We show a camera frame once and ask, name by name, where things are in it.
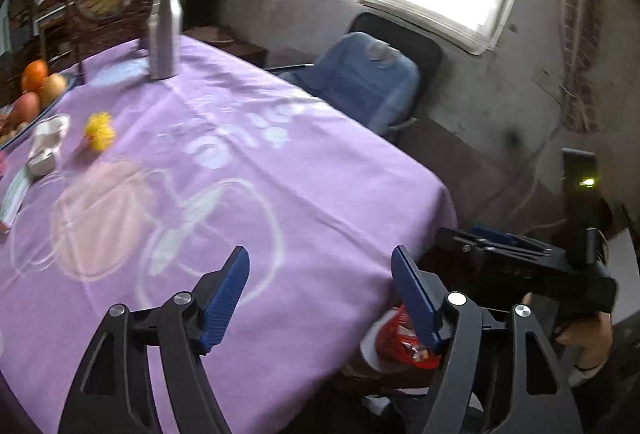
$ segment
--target screw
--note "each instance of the screw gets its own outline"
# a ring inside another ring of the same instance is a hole
[[[531,310],[524,304],[518,304],[516,306],[516,314],[520,315],[521,317],[528,317],[529,315],[531,315]]]
[[[174,295],[174,302],[178,306],[184,306],[185,304],[190,303],[191,302],[191,293],[189,293],[188,291],[181,291],[180,293],[176,293]]]
[[[466,297],[458,291],[452,291],[447,295],[447,300],[454,306],[462,306],[466,302]]]
[[[124,313],[124,304],[114,304],[109,308],[109,315],[119,317]]]

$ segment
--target blue gripper pad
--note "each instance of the blue gripper pad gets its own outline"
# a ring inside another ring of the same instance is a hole
[[[486,229],[479,225],[474,225],[473,227],[471,227],[469,229],[469,234],[480,236],[488,241],[491,241],[492,243],[507,245],[508,247],[514,247],[518,244],[517,240],[514,239],[511,234],[501,234],[500,232]]]
[[[202,333],[198,342],[206,353],[222,342],[226,327],[229,325],[231,315],[236,309],[248,278],[249,253],[245,249],[240,249],[216,292],[204,308]]]
[[[396,247],[391,254],[391,274],[400,299],[411,317],[418,340],[431,353],[440,354],[443,340],[438,333],[436,308],[422,286],[418,268],[402,246]]]

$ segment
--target metal water bottle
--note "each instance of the metal water bottle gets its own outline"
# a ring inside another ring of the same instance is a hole
[[[154,80],[180,72],[180,0],[154,0],[147,21],[149,29],[149,73]]]

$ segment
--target red plastic bag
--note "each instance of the red plastic bag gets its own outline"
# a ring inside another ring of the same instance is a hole
[[[415,336],[414,325],[404,305],[389,322],[380,328],[376,336],[376,351],[379,356],[420,369],[435,369],[440,365],[440,356],[431,354]]]

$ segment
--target blue cushion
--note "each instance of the blue cushion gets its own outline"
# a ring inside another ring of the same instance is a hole
[[[420,80],[410,59],[361,32],[342,37],[312,68],[280,77],[379,135],[407,116]]]

